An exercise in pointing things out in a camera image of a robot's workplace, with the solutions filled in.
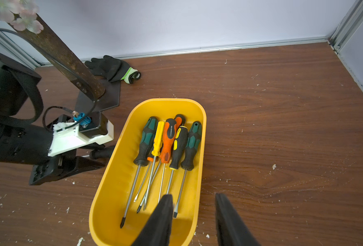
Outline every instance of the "work glove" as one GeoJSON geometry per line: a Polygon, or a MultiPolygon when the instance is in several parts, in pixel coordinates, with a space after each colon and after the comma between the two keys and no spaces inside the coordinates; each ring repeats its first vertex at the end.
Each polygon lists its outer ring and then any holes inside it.
{"type": "Polygon", "coordinates": [[[111,56],[104,56],[101,59],[92,58],[84,64],[93,75],[105,77],[109,82],[124,80],[127,84],[132,84],[141,76],[140,72],[133,69],[127,62],[111,56]]]}

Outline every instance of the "phillips screwdriver tip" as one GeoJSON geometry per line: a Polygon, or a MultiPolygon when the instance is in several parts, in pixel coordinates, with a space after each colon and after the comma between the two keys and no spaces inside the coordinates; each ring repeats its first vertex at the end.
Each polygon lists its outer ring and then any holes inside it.
{"type": "Polygon", "coordinates": [[[121,224],[120,224],[120,228],[123,228],[123,226],[124,226],[124,223],[125,223],[125,217],[123,217],[123,218],[121,219],[121,224]]]}

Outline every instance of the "screwdriver shaft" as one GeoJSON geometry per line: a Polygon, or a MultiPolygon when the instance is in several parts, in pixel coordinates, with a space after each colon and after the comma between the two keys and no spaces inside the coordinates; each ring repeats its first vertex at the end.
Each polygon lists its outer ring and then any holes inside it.
{"type": "Polygon", "coordinates": [[[173,217],[176,218],[177,213],[179,212],[179,203],[180,203],[180,198],[181,198],[181,192],[183,191],[183,186],[184,186],[184,181],[185,181],[185,175],[187,174],[187,170],[184,170],[184,176],[183,176],[183,181],[181,182],[181,187],[180,187],[180,192],[179,192],[179,198],[177,199],[177,203],[175,206],[175,211],[173,213],[173,217]]]}
{"type": "Polygon", "coordinates": [[[132,183],[131,191],[129,192],[127,206],[125,207],[124,217],[121,219],[120,228],[123,228],[124,223],[125,223],[125,218],[127,217],[128,207],[129,207],[129,204],[130,204],[131,199],[132,199],[132,194],[133,194],[133,190],[135,189],[136,180],[138,179],[140,167],[141,166],[138,165],[138,169],[136,170],[136,174],[135,174],[135,178],[134,178],[133,183],[132,183]]]}
{"type": "MultiPolygon", "coordinates": [[[[155,176],[157,175],[157,172],[158,172],[159,166],[160,166],[160,164],[159,164],[159,165],[157,165],[157,167],[155,168],[155,172],[154,172],[153,180],[154,180],[155,176]]],[[[144,202],[145,202],[145,200],[146,200],[146,194],[147,194],[147,189],[146,189],[146,191],[145,191],[145,193],[144,193],[144,196],[143,196],[143,198],[142,198],[142,200],[141,200],[141,202],[140,202],[139,208],[138,208],[138,210],[137,210],[137,212],[136,212],[136,213],[139,213],[140,209],[142,208],[142,206],[143,206],[143,204],[144,204],[144,202]]]]}
{"type": "Polygon", "coordinates": [[[168,188],[166,189],[166,194],[169,194],[170,184],[172,183],[172,178],[173,178],[173,172],[174,172],[174,169],[172,169],[172,172],[170,173],[170,178],[169,178],[168,188]]]}
{"type": "Polygon", "coordinates": [[[159,203],[159,200],[161,199],[161,190],[162,190],[162,182],[164,181],[164,172],[165,172],[165,164],[162,169],[162,178],[161,178],[161,186],[159,187],[158,203],[159,203]]]}
{"type": "Polygon", "coordinates": [[[145,209],[146,205],[147,205],[148,194],[149,194],[149,191],[150,191],[151,182],[153,181],[154,166],[155,166],[156,158],[157,157],[154,156],[154,160],[153,160],[154,165],[151,166],[150,176],[149,176],[149,185],[147,186],[147,191],[146,191],[146,195],[145,195],[145,202],[144,202],[144,208],[143,209],[145,209]]]}
{"type": "Polygon", "coordinates": [[[141,191],[141,189],[142,189],[142,187],[143,187],[144,181],[146,180],[147,173],[149,172],[150,165],[151,165],[151,161],[150,161],[149,165],[147,166],[146,174],[144,175],[144,178],[143,178],[142,184],[140,185],[139,190],[138,190],[138,193],[136,194],[136,196],[135,196],[135,198],[134,198],[133,202],[136,202],[136,200],[138,199],[138,196],[139,196],[139,193],[140,193],[140,191],[141,191]]]}

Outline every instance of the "black metal base plate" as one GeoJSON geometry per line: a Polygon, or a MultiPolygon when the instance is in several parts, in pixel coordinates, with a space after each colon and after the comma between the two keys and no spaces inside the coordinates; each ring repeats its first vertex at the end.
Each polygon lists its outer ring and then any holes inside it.
{"type": "MultiPolygon", "coordinates": [[[[105,86],[105,93],[97,101],[97,105],[93,112],[105,111],[120,104],[120,87],[121,82],[110,83],[106,79],[101,79],[100,82],[105,86]]],[[[77,101],[75,105],[75,111],[77,112],[87,112],[91,109],[93,102],[83,93],[79,92],[77,96],[77,101]]]]}

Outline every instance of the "green screwdriver handle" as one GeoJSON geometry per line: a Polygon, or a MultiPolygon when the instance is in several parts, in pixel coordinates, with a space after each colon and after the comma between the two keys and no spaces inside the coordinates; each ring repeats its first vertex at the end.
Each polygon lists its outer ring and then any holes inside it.
{"type": "Polygon", "coordinates": [[[198,151],[199,143],[202,139],[202,124],[195,121],[188,132],[188,141],[185,147],[185,158],[181,162],[181,168],[187,171],[194,169],[194,157],[198,151]]]}
{"type": "Polygon", "coordinates": [[[142,140],[139,144],[139,154],[133,161],[136,165],[147,166],[149,161],[147,155],[154,143],[155,132],[157,130],[158,119],[151,116],[143,128],[142,140]]]}
{"type": "Polygon", "coordinates": [[[169,167],[171,169],[177,170],[179,169],[179,161],[183,156],[183,151],[185,146],[187,145],[188,140],[188,129],[187,127],[181,125],[176,133],[176,139],[173,143],[173,157],[172,163],[170,163],[169,167]]]}

